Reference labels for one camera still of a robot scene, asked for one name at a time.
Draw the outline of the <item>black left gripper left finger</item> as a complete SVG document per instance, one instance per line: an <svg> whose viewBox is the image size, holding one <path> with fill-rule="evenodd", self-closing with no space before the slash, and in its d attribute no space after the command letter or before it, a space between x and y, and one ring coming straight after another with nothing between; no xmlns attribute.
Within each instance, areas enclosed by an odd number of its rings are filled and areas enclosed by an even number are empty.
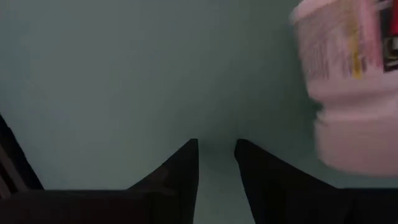
<svg viewBox="0 0 398 224"><path fill-rule="evenodd" d="M193 224L198 182L198 140L189 139L129 190L149 196L152 224Z"/></svg>

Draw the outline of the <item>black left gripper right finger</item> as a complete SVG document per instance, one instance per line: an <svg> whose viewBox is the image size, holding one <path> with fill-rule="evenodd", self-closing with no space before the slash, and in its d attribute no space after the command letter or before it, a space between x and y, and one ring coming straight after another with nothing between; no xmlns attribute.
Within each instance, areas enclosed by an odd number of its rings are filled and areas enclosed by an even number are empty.
<svg viewBox="0 0 398 224"><path fill-rule="evenodd" d="M246 139L234 150L256 224L349 224L351 199Z"/></svg>

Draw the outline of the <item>small white labelled pill bottle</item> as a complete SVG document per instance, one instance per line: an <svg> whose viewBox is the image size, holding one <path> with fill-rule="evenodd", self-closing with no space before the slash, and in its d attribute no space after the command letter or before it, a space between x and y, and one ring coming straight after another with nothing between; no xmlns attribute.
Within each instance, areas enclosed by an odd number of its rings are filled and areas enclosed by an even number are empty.
<svg viewBox="0 0 398 224"><path fill-rule="evenodd" d="M398 0L302 0L290 19L320 160L398 176Z"/></svg>

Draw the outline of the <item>black metal table frame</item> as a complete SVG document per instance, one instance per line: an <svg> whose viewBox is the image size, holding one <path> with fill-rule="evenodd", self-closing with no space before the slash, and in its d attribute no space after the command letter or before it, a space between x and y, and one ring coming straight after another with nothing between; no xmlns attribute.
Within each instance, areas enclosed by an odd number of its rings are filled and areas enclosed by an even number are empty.
<svg viewBox="0 0 398 224"><path fill-rule="evenodd" d="M11 128L0 115L0 200L18 192L43 189Z"/></svg>

